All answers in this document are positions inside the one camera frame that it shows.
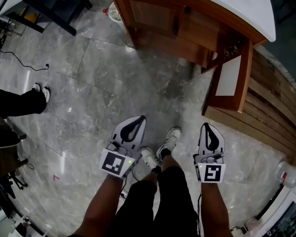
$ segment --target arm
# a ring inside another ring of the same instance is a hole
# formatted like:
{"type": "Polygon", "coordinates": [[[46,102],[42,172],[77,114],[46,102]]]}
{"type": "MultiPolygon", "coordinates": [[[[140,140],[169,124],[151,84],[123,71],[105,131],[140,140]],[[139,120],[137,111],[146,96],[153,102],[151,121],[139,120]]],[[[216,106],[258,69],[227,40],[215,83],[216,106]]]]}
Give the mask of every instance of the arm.
{"type": "Polygon", "coordinates": [[[81,226],[74,233],[82,237],[102,237],[109,229],[118,206],[123,180],[107,175],[92,199],[81,226]]]}
{"type": "Polygon", "coordinates": [[[226,205],[217,184],[202,183],[201,217],[205,237],[231,237],[226,205]]]}

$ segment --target white sneaker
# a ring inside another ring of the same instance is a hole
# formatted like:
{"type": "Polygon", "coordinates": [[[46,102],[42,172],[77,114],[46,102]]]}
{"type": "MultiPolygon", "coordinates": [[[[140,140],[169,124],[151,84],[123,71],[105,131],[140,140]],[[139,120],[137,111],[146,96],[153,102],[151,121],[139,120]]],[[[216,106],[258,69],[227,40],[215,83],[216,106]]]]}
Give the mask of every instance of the white sneaker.
{"type": "Polygon", "coordinates": [[[162,160],[161,158],[161,151],[165,148],[167,148],[168,150],[170,150],[172,152],[172,150],[174,149],[174,147],[176,146],[176,143],[178,141],[178,139],[181,137],[181,129],[179,127],[173,127],[170,129],[170,131],[168,132],[166,139],[163,143],[163,145],[158,149],[156,155],[157,157],[162,160]]]}
{"type": "Polygon", "coordinates": [[[156,156],[153,154],[153,151],[150,148],[141,148],[140,153],[143,156],[144,162],[148,165],[149,168],[153,169],[157,166],[161,167],[161,164],[159,163],[156,156]]]}
{"type": "Polygon", "coordinates": [[[42,92],[44,93],[45,99],[46,99],[46,103],[48,103],[49,99],[50,99],[50,91],[49,88],[44,87],[42,92]]]}
{"type": "Polygon", "coordinates": [[[32,89],[36,90],[37,92],[40,92],[40,85],[36,82],[34,83],[32,89]]]}

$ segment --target gray tile floor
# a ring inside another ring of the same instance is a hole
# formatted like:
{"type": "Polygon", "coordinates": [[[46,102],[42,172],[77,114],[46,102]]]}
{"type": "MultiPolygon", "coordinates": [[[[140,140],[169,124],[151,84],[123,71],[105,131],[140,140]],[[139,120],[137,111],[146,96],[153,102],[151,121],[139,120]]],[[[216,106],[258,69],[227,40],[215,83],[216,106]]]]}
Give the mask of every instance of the gray tile floor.
{"type": "MultiPolygon", "coordinates": [[[[10,54],[0,56],[1,89],[22,94],[34,82],[51,89],[41,115],[9,119],[27,133],[19,154],[35,166],[35,170],[20,169],[29,187],[23,191],[14,187],[17,208],[42,230],[49,229],[49,236],[68,235],[80,225],[105,177],[98,169],[100,151],[113,128],[126,118],[145,115],[143,145],[153,150],[171,127],[182,128],[173,155],[185,172],[195,208],[200,184],[192,155],[197,151],[201,125],[209,122],[225,138],[227,168],[219,187],[230,226],[259,213],[279,185],[273,171],[283,155],[203,117],[212,72],[201,75],[196,69],[191,73],[176,57],[148,48],[132,49],[126,34],[102,13],[111,0],[92,1],[92,10],[74,22],[76,37],[51,24],[43,34],[26,29],[23,36],[8,38],[3,47],[25,64],[50,65],[47,71],[35,72],[10,54]]],[[[134,172],[142,178],[149,169],[140,161],[134,172]]],[[[126,190],[134,182],[129,176],[126,190]]],[[[155,213],[159,201],[157,193],[155,213]]]]}

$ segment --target white appliance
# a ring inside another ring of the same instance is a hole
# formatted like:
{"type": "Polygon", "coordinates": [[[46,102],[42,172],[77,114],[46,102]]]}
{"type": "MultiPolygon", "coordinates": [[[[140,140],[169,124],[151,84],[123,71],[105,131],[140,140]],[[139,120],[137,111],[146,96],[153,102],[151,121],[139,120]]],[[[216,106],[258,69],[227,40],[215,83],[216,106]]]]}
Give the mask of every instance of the white appliance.
{"type": "Polygon", "coordinates": [[[259,220],[254,237],[296,237],[296,187],[284,188],[259,220]]]}

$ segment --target black electrical cord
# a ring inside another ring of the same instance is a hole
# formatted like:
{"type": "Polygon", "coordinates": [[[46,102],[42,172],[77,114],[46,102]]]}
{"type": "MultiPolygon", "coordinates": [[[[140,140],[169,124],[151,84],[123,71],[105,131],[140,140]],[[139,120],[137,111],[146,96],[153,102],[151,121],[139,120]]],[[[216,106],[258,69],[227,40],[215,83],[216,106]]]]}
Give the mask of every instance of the black electrical cord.
{"type": "Polygon", "coordinates": [[[31,66],[25,66],[22,62],[21,62],[21,60],[13,53],[13,52],[4,52],[4,51],[1,51],[0,50],[0,52],[1,53],[11,53],[11,54],[13,54],[14,55],[14,57],[21,63],[21,65],[23,66],[23,67],[25,67],[25,68],[31,68],[31,69],[33,69],[34,71],[40,71],[40,70],[48,70],[49,69],[49,65],[48,64],[46,64],[46,66],[47,66],[47,68],[46,69],[34,69],[33,67],[31,67],[31,66]]]}
{"type": "Polygon", "coordinates": [[[122,190],[120,191],[120,194],[119,194],[119,195],[121,195],[121,194],[122,194],[122,192],[123,192],[123,190],[124,190],[124,188],[125,188],[126,184],[127,184],[127,176],[126,176],[126,178],[125,178],[125,184],[124,184],[124,186],[122,187],[122,190]]]}
{"type": "Polygon", "coordinates": [[[201,236],[201,221],[199,220],[200,217],[200,199],[202,197],[202,192],[200,193],[198,200],[197,200],[197,230],[198,230],[198,235],[201,236]]]}
{"type": "Polygon", "coordinates": [[[136,180],[137,182],[139,182],[139,180],[135,177],[133,170],[132,170],[132,175],[133,175],[133,177],[135,178],[135,180],[136,180]]]}
{"type": "Polygon", "coordinates": [[[33,164],[27,163],[26,166],[29,167],[29,169],[34,170],[33,164]]]}

